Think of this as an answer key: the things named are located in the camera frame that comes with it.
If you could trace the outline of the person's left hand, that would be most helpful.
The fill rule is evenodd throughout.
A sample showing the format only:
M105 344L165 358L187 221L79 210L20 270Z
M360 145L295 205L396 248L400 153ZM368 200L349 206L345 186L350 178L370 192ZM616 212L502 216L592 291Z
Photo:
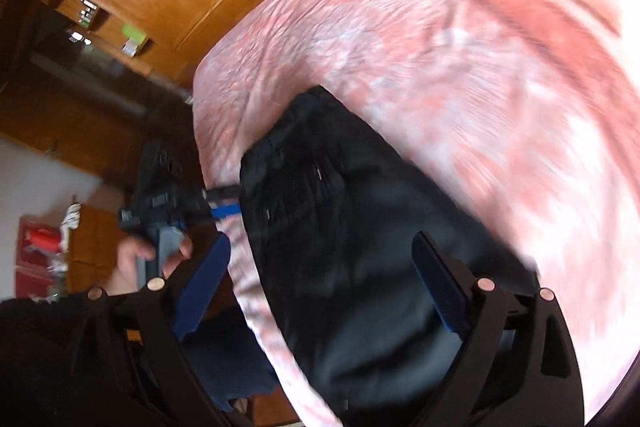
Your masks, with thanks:
M163 277L169 277L181 262L189 260L192 251L190 237L183 236L179 248L168 257L163 266ZM137 261L152 261L155 257L156 251L151 244L136 236L126 237L118 245L116 267L100 287L110 296L134 293L139 289Z

